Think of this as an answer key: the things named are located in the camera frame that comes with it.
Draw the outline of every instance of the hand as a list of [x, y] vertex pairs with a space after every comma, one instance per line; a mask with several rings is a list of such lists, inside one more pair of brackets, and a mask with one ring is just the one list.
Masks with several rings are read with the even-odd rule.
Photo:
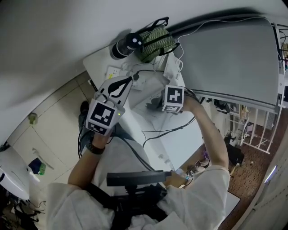
[[184, 104], [181, 109], [182, 111], [189, 111], [195, 114], [197, 111], [200, 111], [202, 109], [203, 109], [203, 106], [194, 98], [189, 97], [187, 95], [184, 96]]
[[108, 133], [107, 136], [103, 136], [98, 133], [95, 133], [93, 141], [92, 141], [92, 145], [95, 146], [96, 148], [103, 149], [105, 145], [107, 144], [109, 137], [111, 136], [112, 130], [113, 129], [111, 129], [110, 133]]

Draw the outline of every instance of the wristwatch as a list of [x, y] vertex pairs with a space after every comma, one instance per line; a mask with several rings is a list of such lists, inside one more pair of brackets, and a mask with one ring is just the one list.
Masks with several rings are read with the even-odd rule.
[[86, 145], [86, 148], [91, 152], [91, 153], [94, 153], [96, 155], [101, 155], [104, 150], [105, 150], [105, 147], [103, 149], [100, 149], [100, 148], [97, 148], [95, 147], [94, 145], [92, 145], [92, 141], [93, 141], [93, 136], [90, 138], [90, 141], [89, 143]]

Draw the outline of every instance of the wall socket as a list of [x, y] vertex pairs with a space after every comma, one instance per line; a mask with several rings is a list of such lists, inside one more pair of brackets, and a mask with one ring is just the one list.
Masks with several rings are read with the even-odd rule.
[[107, 73], [106, 73], [106, 79], [111, 79], [113, 77], [120, 76], [120, 68], [108, 66]]

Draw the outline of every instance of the green striped bag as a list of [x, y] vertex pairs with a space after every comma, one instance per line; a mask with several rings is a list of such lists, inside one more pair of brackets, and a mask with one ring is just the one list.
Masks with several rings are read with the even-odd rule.
[[175, 43], [172, 35], [165, 29], [168, 20], [169, 17], [160, 18], [151, 27], [138, 31], [143, 40], [143, 47], [135, 51], [135, 54], [141, 62], [149, 63], [155, 57], [173, 52], [179, 46], [179, 43]]

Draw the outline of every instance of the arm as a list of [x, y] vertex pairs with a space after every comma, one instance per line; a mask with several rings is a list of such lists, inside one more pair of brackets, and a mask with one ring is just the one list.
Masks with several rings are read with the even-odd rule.
[[[109, 137], [110, 135], [102, 136], [95, 133], [92, 145], [99, 149], [103, 149], [105, 148]], [[76, 185], [82, 189], [85, 189], [93, 179], [100, 158], [101, 155], [91, 153], [88, 149], [86, 149], [81, 159], [73, 168], [68, 179], [68, 184]]]
[[203, 106], [193, 98], [185, 96], [182, 110], [190, 111], [195, 116], [212, 165], [220, 165], [228, 169], [229, 160], [225, 142]]

